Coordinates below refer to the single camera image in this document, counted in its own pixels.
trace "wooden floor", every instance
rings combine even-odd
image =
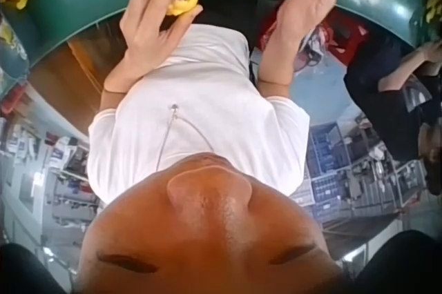
[[[118,22],[115,16],[74,36],[33,67],[28,79],[56,111],[86,135],[99,109],[104,80],[126,49]]]

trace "person in black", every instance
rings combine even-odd
[[[423,159],[427,187],[441,193],[441,75],[442,43],[429,42],[402,56],[401,42],[373,31],[356,50],[344,82],[354,103],[397,161]],[[431,99],[409,109],[404,88],[414,78]]]

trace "eyebrow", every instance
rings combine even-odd
[[[155,273],[158,271],[158,267],[155,265],[130,256],[106,255],[100,252],[97,252],[96,256],[97,259],[103,263],[112,264],[136,273]]]
[[[309,244],[306,246],[297,246],[297,247],[291,247],[283,251],[281,254],[276,256],[275,258],[271,259],[269,264],[271,265],[280,265],[284,264],[290,261],[293,261],[294,259],[297,259],[313,249],[315,249],[315,244]]]

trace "white t-shirt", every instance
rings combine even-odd
[[[157,170],[214,152],[292,194],[302,183],[309,116],[290,99],[263,98],[248,76],[242,34],[192,25],[173,54],[137,82],[116,110],[94,118],[88,159],[94,192],[109,204]]]

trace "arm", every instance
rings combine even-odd
[[[408,77],[425,62],[425,55],[418,49],[401,61],[400,66],[378,82],[378,90],[400,90]]]
[[[116,109],[127,92],[137,82],[138,79],[132,78],[133,75],[129,73],[130,69],[128,62],[122,59],[106,77],[99,105],[100,112],[106,109]]]
[[[293,64],[302,38],[333,8],[336,0],[284,0],[276,29],[262,54],[258,90],[263,97],[289,97]]]
[[[289,86],[293,78],[293,63],[301,36],[287,43],[281,30],[275,30],[262,54],[258,71],[258,90],[263,97],[289,97]]]
[[[419,67],[426,61],[431,63],[437,63],[442,61],[442,43],[428,42],[416,49],[411,54],[405,56],[400,66],[390,73],[388,76],[382,78],[378,82],[379,92],[385,92],[388,90],[400,90],[403,84],[407,81],[410,75],[419,69]],[[437,67],[431,67],[430,71],[437,69]]]
[[[118,107],[137,81],[165,61],[202,11],[201,6],[196,6],[181,14],[168,30],[160,32],[171,2],[129,0],[119,23],[128,48],[104,82],[100,111]]]

